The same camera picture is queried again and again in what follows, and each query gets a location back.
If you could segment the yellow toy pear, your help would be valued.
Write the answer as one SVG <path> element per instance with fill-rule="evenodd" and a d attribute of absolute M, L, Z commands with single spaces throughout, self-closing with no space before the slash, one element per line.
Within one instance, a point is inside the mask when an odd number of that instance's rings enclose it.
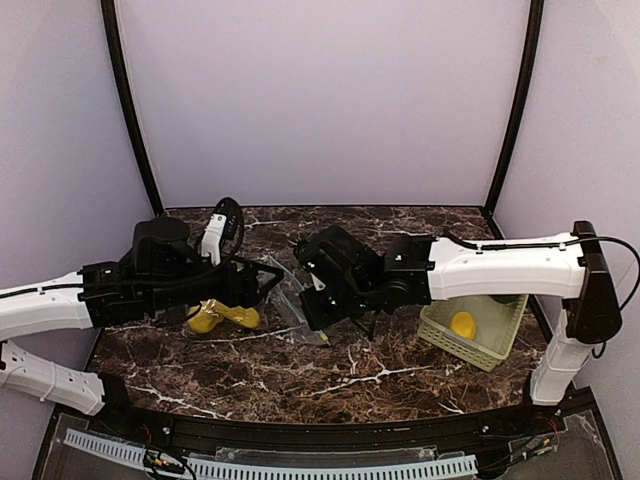
<path fill-rule="evenodd" d="M 254 308 L 228 307 L 217 300 L 209 300 L 206 310 L 214 318 L 229 320 L 243 328 L 255 329 L 261 323 L 260 314 Z"/>

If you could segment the yellow toy lemon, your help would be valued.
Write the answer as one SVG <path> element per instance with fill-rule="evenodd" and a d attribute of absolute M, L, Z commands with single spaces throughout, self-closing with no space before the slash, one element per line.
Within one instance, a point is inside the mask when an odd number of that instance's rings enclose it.
<path fill-rule="evenodd" d="M 456 335 L 473 341 L 476 336 L 477 323 L 471 313 L 459 311 L 451 317 L 449 329 Z"/>

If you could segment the dark green toy avocado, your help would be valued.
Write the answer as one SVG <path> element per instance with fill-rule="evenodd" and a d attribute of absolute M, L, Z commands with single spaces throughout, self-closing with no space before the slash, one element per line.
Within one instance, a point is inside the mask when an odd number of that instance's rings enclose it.
<path fill-rule="evenodd" d="M 519 296 L 518 295 L 491 295 L 491 298 L 500 304 L 510 304 L 516 301 L 519 298 Z"/>

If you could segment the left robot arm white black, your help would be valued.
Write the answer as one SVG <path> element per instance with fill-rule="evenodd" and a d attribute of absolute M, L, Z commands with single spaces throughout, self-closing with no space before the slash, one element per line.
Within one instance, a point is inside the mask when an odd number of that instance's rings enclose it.
<path fill-rule="evenodd" d="M 15 338 L 65 329 L 99 329 L 139 321 L 174 307 L 215 300 L 256 307 L 283 279 L 277 267 L 223 255 L 243 225 L 212 216 L 198 248 L 189 226 L 176 218 L 140 222 L 131 249 L 117 262 L 83 266 L 59 278 L 1 293 L 1 385 L 95 416 L 124 407 L 124 382 L 112 375 L 73 370 L 30 354 Z"/>

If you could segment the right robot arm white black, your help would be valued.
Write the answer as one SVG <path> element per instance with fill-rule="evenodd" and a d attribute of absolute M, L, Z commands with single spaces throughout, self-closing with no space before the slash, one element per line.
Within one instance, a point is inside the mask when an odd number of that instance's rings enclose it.
<path fill-rule="evenodd" d="M 561 299 L 558 327 L 529 382 L 532 404 L 560 403 L 594 346 L 622 327 L 620 300 L 602 246 L 588 221 L 570 232 L 521 240 L 472 241 L 451 233 L 403 235 L 379 255 L 339 226 L 294 248 L 313 281 L 300 294 L 309 326 L 322 330 L 368 312 L 476 295 Z"/>

